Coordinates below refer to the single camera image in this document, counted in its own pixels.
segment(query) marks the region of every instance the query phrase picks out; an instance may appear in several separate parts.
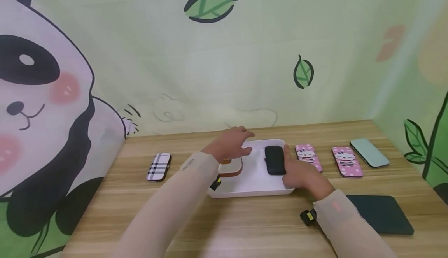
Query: panda mouth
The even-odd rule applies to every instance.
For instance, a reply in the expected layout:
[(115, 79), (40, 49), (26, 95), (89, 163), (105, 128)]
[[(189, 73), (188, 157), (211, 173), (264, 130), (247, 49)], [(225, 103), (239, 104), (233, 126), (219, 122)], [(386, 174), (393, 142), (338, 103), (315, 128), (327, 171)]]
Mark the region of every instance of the panda mouth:
[(23, 112), (21, 111), (20, 114), (22, 114), (24, 117), (26, 117), (26, 121), (27, 121), (28, 124), (27, 124), (26, 127), (24, 127), (24, 128), (20, 128), (19, 131), (24, 131), (24, 130), (26, 130), (26, 129), (29, 129), (30, 126), (31, 126), (30, 119), (31, 119), (31, 118), (34, 118), (34, 117), (36, 117), (36, 116), (38, 116), (38, 115), (42, 112), (42, 110), (44, 109), (44, 107), (45, 107), (45, 104), (43, 104), (42, 107), (39, 109), (39, 111), (38, 111), (36, 114), (32, 115), (32, 116), (28, 116), (27, 114), (25, 114), (25, 113), (23, 113)]

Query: hand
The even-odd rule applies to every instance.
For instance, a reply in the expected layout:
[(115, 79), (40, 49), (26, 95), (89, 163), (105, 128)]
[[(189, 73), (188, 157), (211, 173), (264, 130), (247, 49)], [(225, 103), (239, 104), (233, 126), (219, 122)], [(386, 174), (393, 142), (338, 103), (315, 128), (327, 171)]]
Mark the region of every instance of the hand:
[(247, 156), (251, 153), (252, 148), (242, 148), (243, 142), (247, 138), (254, 136), (253, 132), (246, 130), (243, 126), (238, 128), (234, 126), (224, 130), (219, 137), (216, 137), (215, 140), (204, 147), (202, 152), (213, 155), (218, 163), (221, 163), (224, 159), (236, 159)]
[(289, 145), (283, 148), (285, 154), (286, 175), (283, 176), (283, 183), (292, 188), (305, 188), (320, 201), (330, 195), (335, 188), (325, 176), (323, 176), (315, 166), (305, 161), (299, 161), (291, 157)]

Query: light green wall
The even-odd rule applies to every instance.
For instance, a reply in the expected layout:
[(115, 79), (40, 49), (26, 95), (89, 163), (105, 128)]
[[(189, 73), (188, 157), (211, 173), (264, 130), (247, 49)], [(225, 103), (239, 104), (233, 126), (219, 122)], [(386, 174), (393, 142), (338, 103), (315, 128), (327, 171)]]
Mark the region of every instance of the light green wall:
[[(239, 0), (213, 24), (190, 20), (187, 1), (33, 7), (85, 54), (93, 93), (147, 135), (369, 119), (392, 68), (375, 61), (383, 35), (397, 25), (406, 35), (421, 0)], [(292, 76), (299, 54), (315, 71), (305, 90)]]
[(448, 204), (448, 2), (422, 0), (374, 121)]

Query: white tray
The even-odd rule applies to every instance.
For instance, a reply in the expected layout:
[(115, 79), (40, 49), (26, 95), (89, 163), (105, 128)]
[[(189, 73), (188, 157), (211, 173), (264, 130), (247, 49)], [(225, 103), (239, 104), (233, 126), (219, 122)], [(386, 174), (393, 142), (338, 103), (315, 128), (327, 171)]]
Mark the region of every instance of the white tray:
[(266, 146), (283, 146), (281, 139), (266, 139), (246, 141), (243, 148), (252, 147), (250, 155), (243, 157), (243, 170), (238, 176), (222, 177), (221, 185), (213, 191), (208, 189), (212, 198), (223, 197), (251, 197), (286, 195), (292, 193), (294, 188), (285, 187), (283, 176), (272, 176), (266, 169), (264, 149)]

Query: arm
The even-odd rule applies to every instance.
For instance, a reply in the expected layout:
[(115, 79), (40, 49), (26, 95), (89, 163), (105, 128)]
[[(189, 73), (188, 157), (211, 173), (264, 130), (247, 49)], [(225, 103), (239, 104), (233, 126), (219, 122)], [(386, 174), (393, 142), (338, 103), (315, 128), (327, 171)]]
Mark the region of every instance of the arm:
[(164, 257), (177, 231), (215, 181), (219, 163), (249, 155), (252, 149), (241, 146), (253, 136), (244, 127), (225, 130), (201, 152), (191, 155), (134, 217), (112, 257)]
[(312, 164), (293, 160), (288, 145), (283, 151), (286, 169), (283, 182), (288, 187), (306, 188), (317, 200), (314, 203), (317, 222), (339, 258), (397, 257), (341, 190), (335, 190)]
[(314, 203), (317, 222), (340, 258), (396, 258), (392, 249), (359, 215), (353, 203), (336, 190)]

